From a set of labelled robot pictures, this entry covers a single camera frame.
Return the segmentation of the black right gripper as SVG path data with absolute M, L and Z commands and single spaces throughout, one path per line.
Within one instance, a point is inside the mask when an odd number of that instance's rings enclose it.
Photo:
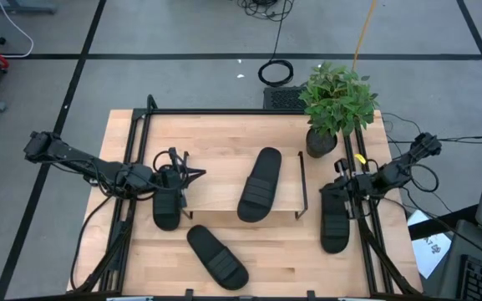
M 349 219 L 367 217 L 370 213 L 361 213 L 363 201 L 370 198 L 373 185 L 370 175 L 352 172 L 348 176 L 348 161 L 344 158 L 334 163 L 339 177 L 324 185 L 320 192 L 325 202 L 344 202 Z

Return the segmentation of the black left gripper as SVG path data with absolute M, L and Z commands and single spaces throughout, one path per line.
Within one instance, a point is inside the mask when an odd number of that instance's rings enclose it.
M 173 208 L 186 207 L 184 186 L 206 174 L 206 170 L 192 168 L 185 165 L 185 161 L 177 154 L 176 148 L 171 147 L 165 152 L 170 158 L 170 164 L 159 168 L 163 189 L 159 190 L 160 200 Z

